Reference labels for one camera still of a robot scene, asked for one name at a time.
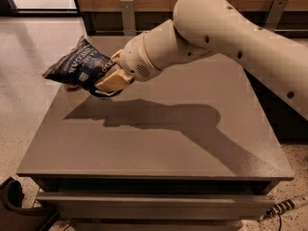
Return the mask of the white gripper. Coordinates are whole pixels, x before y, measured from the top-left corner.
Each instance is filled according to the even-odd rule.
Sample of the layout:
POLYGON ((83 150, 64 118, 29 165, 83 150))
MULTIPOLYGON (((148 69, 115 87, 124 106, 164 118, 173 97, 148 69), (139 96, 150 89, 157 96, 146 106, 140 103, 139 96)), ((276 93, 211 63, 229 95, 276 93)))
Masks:
MULTIPOLYGON (((123 49, 117 50, 111 57, 111 60, 131 74, 135 81, 140 82, 146 82, 161 74, 161 70, 156 68, 149 60, 144 40, 145 33, 139 34, 130 39, 123 49)), ((104 92, 128 88, 131 83, 131 76, 123 69, 117 69, 109 76, 98 80, 94 85, 104 92)))

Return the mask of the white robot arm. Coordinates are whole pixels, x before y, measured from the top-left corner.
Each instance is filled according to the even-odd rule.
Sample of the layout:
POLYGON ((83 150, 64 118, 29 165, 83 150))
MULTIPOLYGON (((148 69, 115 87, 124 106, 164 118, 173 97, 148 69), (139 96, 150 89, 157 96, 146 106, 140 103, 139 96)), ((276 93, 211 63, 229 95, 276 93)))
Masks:
POLYGON ((172 65, 217 53, 308 119, 308 47, 251 23, 226 0, 178 0, 173 18, 130 39, 94 86, 111 96, 172 65))

